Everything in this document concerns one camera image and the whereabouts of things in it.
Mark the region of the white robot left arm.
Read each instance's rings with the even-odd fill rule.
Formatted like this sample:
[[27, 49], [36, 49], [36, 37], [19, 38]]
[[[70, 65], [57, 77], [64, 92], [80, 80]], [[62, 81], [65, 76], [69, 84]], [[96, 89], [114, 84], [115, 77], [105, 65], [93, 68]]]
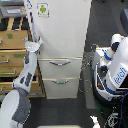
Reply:
[[28, 94], [37, 67], [37, 51], [42, 45], [42, 39], [34, 42], [24, 39], [28, 55], [24, 57], [24, 68], [20, 75], [13, 80], [13, 90], [10, 91], [1, 104], [0, 128], [23, 128], [27, 120], [31, 104]]

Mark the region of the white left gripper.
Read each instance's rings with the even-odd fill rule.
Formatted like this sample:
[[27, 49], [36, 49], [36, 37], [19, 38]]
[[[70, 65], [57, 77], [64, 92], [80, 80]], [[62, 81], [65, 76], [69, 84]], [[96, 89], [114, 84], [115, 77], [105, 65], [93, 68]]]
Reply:
[[25, 48], [28, 52], [37, 52], [40, 48], [40, 45], [43, 44], [42, 38], [40, 36], [38, 38], [38, 43], [28, 42], [28, 37], [25, 37], [23, 40], [25, 42]]

